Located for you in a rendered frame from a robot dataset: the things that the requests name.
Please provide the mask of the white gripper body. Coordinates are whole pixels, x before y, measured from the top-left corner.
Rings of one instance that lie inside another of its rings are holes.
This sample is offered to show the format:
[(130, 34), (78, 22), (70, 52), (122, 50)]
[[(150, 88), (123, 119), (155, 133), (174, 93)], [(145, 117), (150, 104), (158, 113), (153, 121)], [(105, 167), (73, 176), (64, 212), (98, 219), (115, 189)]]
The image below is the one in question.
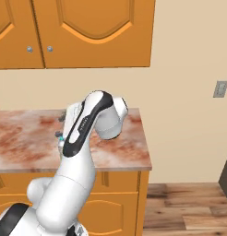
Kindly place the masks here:
[(78, 118), (81, 108), (82, 104), (80, 102), (73, 103), (67, 107), (64, 130), (63, 130), (63, 138), (67, 138), (70, 129), (72, 128), (74, 122)]

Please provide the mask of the teal and white drink bottle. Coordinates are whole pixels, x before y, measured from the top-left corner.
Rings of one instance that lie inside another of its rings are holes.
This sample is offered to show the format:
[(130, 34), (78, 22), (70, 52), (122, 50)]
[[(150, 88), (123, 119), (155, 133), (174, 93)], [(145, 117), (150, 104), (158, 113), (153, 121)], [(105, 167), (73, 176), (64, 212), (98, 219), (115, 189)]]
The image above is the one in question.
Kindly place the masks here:
[(61, 158), (62, 158), (62, 156), (63, 156), (64, 144), (65, 144), (64, 138), (63, 138), (62, 136), (59, 136), (59, 137), (58, 137), (58, 150), (59, 150), (59, 153), (60, 153)]

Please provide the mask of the orange drawer front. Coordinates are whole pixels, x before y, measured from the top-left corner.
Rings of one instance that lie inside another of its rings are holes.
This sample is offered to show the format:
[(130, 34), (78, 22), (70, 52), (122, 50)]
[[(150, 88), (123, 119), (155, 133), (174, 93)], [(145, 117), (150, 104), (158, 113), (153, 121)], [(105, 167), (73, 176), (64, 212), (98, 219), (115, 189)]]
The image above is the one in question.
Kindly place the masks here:
[(93, 193), (124, 193), (137, 191), (137, 171), (108, 171), (109, 186), (102, 185), (102, 171), (98, 171)]
[(53, 172), (26, 172), (26, 173), (0, 173), (5, 184), (0, 189), (0, 195), (25, 194), (32, 179), (53, 177)]

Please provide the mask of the orange base cupboard door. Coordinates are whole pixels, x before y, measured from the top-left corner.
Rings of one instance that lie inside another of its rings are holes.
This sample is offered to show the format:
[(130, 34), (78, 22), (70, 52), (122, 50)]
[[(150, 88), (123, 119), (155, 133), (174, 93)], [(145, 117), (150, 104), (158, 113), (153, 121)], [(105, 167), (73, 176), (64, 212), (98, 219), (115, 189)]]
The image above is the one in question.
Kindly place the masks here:
[(0, 215), (6, 208), (16, 203), (32, 205), (31, 201), (25, 195), (0, 195)]
[(78, 221), (89, 236), (135, 236), (137, 193), (91, 194)]

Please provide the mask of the wide orange wall cupboard door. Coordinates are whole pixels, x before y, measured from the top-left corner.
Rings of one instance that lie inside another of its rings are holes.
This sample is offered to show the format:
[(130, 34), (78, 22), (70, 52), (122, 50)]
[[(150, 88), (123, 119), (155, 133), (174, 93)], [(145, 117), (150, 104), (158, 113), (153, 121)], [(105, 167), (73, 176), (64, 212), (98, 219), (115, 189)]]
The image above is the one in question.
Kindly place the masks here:
[(45, 66), (150, 66), (155, 1), (32, 0)]

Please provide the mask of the narrow orange wall cupboard door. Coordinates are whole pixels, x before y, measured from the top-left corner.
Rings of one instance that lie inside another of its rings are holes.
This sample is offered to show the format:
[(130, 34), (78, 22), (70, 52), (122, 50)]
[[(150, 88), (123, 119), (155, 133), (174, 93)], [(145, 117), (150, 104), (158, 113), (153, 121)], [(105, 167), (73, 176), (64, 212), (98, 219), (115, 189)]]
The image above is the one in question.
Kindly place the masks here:
[(44, 68), (32, 1), (0, 0), (0, 69), (31, 68)]

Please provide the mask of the grey wall socket plate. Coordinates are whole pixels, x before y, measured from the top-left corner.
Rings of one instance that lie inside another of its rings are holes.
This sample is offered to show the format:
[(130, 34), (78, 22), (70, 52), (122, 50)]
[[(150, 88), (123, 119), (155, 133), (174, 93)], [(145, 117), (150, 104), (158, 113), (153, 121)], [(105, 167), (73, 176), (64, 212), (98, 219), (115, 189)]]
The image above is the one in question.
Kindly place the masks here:
[(227, 89), (227, 81), (218, 81), (213, 93), (214, 98), (223, 98)]

